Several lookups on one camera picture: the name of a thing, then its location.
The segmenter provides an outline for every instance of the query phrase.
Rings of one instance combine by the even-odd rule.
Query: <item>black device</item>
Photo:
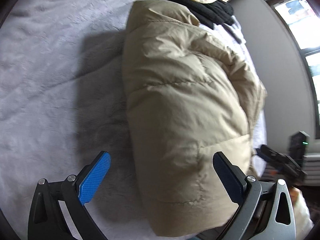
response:
[[[31,204],[28,240],[75,240],[58,201],[64,201],[83,240],[108,240],[97,227],[84,204],[89,202],[110,167],[107,152],[100,152],[95,160],[78,175],[64,181],[48,182],[40,179]],[[226,225],[218,240],[240,240],[245,233],[259,202],[264,202],[263,212],[251,240],[294,240],[293,208],[286,182],[260,182],[254,176],[245,176],[222,152],[212,160],[228,195],[239,208]],[[7,236],[14,232],[7,230]]]
[[[289,156],[302,167],[303,156],[306,153],[309,144],[309,135],[303,131],[299,131],[290,137]]]
[[[257,155],[273,166],[287,182],[287,185],[302,185],[306,173],[302,170],[304,155],[308,146],[309,135],[303,131],[290,137],[287,155],[278,153],[266,145],[257,148]]]

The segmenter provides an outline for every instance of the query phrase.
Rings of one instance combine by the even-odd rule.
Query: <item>window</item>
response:
[[[266,0],[287,27],[310,80],[316,112],[316,138],[320,139],[320,18],[306,0]]]

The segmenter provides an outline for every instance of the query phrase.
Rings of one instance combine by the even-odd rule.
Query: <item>dark blue gripper pad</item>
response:
[[[213,167],[232,202],[241,205],[243,202],[243,186],[218,153],[213,156]]]
[[[91,201],[104,176],[107,174],[110,165],[110,154],[105,152],[79,186],[78,197],[82,205]]]

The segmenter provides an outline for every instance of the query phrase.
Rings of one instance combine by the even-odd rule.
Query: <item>window frame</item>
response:
[[[312,98],[313,98],[313,103],[314,103],[314,110],[315,110],[315,139],[320,139],[320,116],[319,116],[319,107],[318,107],[318,100],[317,100],[317,94],[316,94],[316,89],[315,89],[315,85],[313,83],[313,79],[312,79],[312,74],[311,74],[311,70],[309,68],[308,62],[306,57],[316,54],[318,52],[320,52],[320,46],[315,47],[315,48],[305,48],[305,49],[300,49],[300,46],[295,38],[295,36],[293,35],[293,33],[290,30],[290,27],[287,25],[287,23],[285,22],[285,20],[282,18],[282,16],[278,13],[278,11],[276,10],[276,6],[280,5],[282,3],[285,3],[287,1],[290,0],[265,0],[265,2],[271,7],[271,9],[274,11],[274,13],[278,16],[278,18],[280,19],[280,21],[283,23],[284,27],[287,29],[289,35],[291,36],[297,50],[299,51],[300,57],[302,59],[302,62],[305,66],[305,70],[309,79],[309,84],[310,84],[310,89],[311,89],[311,93],[312,93]]]

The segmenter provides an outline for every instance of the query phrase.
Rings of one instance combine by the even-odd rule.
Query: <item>jacket seam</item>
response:
[[[250,138],[250,133],[246,133],[246,134],[240,135],[240,136],[238,136],[238,137],[235,137],[235,138],[232,138],[232,139],[229,139],[229,140],[220,142],[220,143],[225,143],[225,142],[228,142],[228,141],[231,141],[231,140],[234,140],[234,139],[241,138],[242,136],[246,136],[246,135],[249,135],[249,138]],[[199,150],[199,149],[203,149],[203,148],[207,148],[207,147],[210,147],[210,146],[218,145],[218,144],[220,144],[220,143],[215,143],[215,144],[212,144],[212,145],[207,145],[207,146],[199,147],[198,150]]]
[[[193,24],[190,24],[190,23],[183,23],[183,22],[174,22],[174,21],[148,21],[148,22],[146,22],[146,23],[144,23],[144,24],[142,24],[142,25],[139,25],[138,27],[134,28],[133,30],[131,30],[131,31],[129,32],[129,34],[132,33],[132,32],[134,32],[136,29],[138,29],[138,28],[140,28],[140,27],[143,27],[143,26],[145,26],[145,25],[147,25],[147,24],[149,24],[149,23],[175,23],[175,24],[179,24],[179,25],[185,25],[185,24],[187,24],[187,25],[190,25],[190,26],[199,27],[199,26],[196,26],[196,25],[193,25]]]
[[[197,167],[198,167],[198,186],[199,186],[199,193],[200,193],[200,196],[199,196],[199,198],[197,199],[197,200],[204,200],[203,199],[203,187],[202,187],[202,185],[201,185],[201,176],[200,176],[200,164],[199,164],[199,160],[200,160],[200,153],[199,153],[199,149],[197,149],[197,159],[196,159],[196,161],[197,161]]]
[[[194,81],[185,82],[185,81],[183,81],[183,82],[171,82],[171,83],[165,83],[165,84],[159,84],[159,85],[148,85],[143,88],[136,89],[136,90],[130,92],[130,94],[133,92],[139,91],[139,90],[143,90],[145,88],[149,88],[149,87],[159,87],[159,86],[166,86],[166,85],[173,85],[173,84],[189,84],[189,83],[190,84],[211,84],[211,83],[213,83],[213,81],[212,80],[210,80],[209,82],[207,82],[207,81],[198,81],[198,82],[194,82]]]
[[[156,201],[158,201],[158,202],[167,203],[167,204],[185,204],[185,203],[192,203],[192,202],[197,202],[197,201],[199,201],[199,200],[203,200],[203,199],[198,198],[198,199],[191,200],[191,201],[167,202],[167,201],[162,201],[162,200],[156,199],[156,198],[154,198],[154,197],[151,197],[151,196],[148,196],[148,195],[145,195],[145,194],[142,194],[142,195],[144,195],[144,196],[146,196],[146,197],[148,197],[148,198],[151,198],[151,199],[153,199],[153,200],[156,200]]]
[[[203,67],[204,73],[205,73],[205,75],[207,76],[207,78],[210,78],[210,75],[207,73],[207,68],[204,66],[204,64],[203,64],[203,62],[202,62],[199,54],[194,53],[193,55],[195,55],[196,58],[199,60],[199,63],[200,63],[200,65],[201,65],[201,67]]]

